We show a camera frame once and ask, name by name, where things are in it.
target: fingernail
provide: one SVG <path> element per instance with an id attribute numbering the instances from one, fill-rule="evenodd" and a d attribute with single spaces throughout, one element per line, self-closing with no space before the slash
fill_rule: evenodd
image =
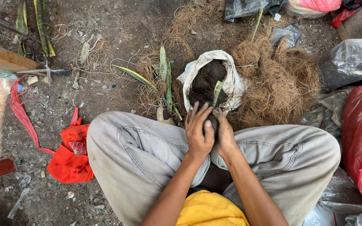
<path id="1" fill-rule="evenodd" d="M 209 120 L 205 121 L 205 126 L 212 127 L 212 123 Z"/>

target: dirt ground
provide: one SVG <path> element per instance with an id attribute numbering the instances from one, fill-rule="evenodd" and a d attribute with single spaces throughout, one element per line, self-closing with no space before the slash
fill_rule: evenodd
<path id="1" fill-rule="evenodd" d="M 0 16 L 9 18 L 14 24 L 19 0 L 1 0 Z M 84 123 L 90 123 L 99 114 L 120 110 L 130 112 L 137 108 L 138 81 L 112 70 L 110 64 L 118 64 L 135 69 L 139 56 L 158 48 L 166 24 L 174 18 L 174 12 L 185 2 L 181 0 L 137 1 L 137 0 L 47 0 L 46 22 L 65 24 L 72 30 L 72 36 L 65 36 L 54 43 L 58 56 L 52 60 L 52 69 L 68 68 L 82 49 L 82 42 L 92 34 L 104 37 L 104 48 L 98 55 L 94 53 L 90 73 L 81 73 L 81 89 L 73 89 L 73 77 L 53 76 L 51 87 L 42 81 L 27 85 L 30 90 L 21 100 L 28 100 L 24 108 L 38 134 L 41 147 L 57 150 L 62 142 L 60 131 L 70 124 L 74 108 Z M 34 21 L 33 1 L 27 1 L 29 30 L 34 34 L 37 27 Z M 237 19 L 241 27 L 254 26 L 254 18 Z M 296 22 L 295 18 L 282 13 L 285 24 Z M 312 54 L 322 53 L 338 44 L 341 40 L 336 30 L 329 25 L 330 16 L 299 21 L 302 37 L 298 45 Z M 219 27 L 208 25 L 194 29 L 194 55 L 198 57 L 205 51 L 224 49 L 227 46 L 221 38 Z M 0 28 L 0 46 L 16 51 L 14 34 Z M 178 76 L 188 62 L 175 59 L 173 76 Z M 113 213 L 104 193 L 94 178 L 90 182 L 63 184 L 57 182 L 46 170 L 51 155 L 44 153 L 33 143 L 26 129 L 18 121 L 9 107 L 10 96 L 0 95 L 0 158 L 19 158 L 18 172 L 31 176 L 30 193 L 22 200 L 13 220 L 7 215 L 18 200 L 21 189 L 15 173 L 0 177 L 0 226 L 24 226 L 30 219 L 37 225 L 68 226 L 74 221 L 77 225 L 121 225 Z M 68 192 L 75 194 L 75 199 L 66 199 Z M 95 208 L 105 205 L 102 212 Z"/>

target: yellow cloth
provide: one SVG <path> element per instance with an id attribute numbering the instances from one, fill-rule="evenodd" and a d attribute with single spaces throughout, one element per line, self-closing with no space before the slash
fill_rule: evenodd
<path id="1" fill-rule="evenodd" d="M 249 226 L 244 213 L 227 198 L 205 190 L 188 196 L 176 226 Z"/>

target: scissors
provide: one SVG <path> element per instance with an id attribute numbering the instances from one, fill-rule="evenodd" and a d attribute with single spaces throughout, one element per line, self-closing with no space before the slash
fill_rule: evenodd
<path id="1" fill-rule="evenodd" d="M 45 66 L 45 69 L 38 69 L 38 70 L 29 70 L 29 71 L 22 71 L 22 72 L 17 72 L 17 73 L 36 73 L 36 72 L 46 72 L 47 73 L 47 79 L 48 79 L 48 86 L 51 86 L 51 72 L 56 73 L 57 75 L 61 75 L 61 76 L 69 76 L 72 74 L 72 70 L 71 69 L 62 69 L 62 70 L 52 70 L 50 69 L 50 67 L 48 66 L 48 60 L 47 60 L 47 56 L 44 52 L 42 52 L 44 60 L 38 61 L 40 64 L 43 64 Z"/>

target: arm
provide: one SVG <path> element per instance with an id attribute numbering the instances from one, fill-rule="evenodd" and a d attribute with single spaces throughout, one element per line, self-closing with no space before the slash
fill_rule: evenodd
<path id="1" fill-rule="evenodd" d="M 229 168 L 240 194 L 249 223 L 252 226 L 288 226 L 283 214 L 265 191 L 240 151 L 226 117 L 221 110 L 213 110 L 219 121 L 219 155 Z"/>
<path id="2" fill-rule="evenodd" d="M 174 176 L 143 219 L 141 226 L 176 224 L 192 180 L 214 144 L 214 131 L 210 121 L 205 122 L 205 136 L 202 132 L 204 121 L 212 111 L 212 108 L 208 106 L 209 104 L 206 103 L 198 112 L 197 102 L 194 109 L 188 113 L 185 119 L 185 134 L 189 150 Z"/>

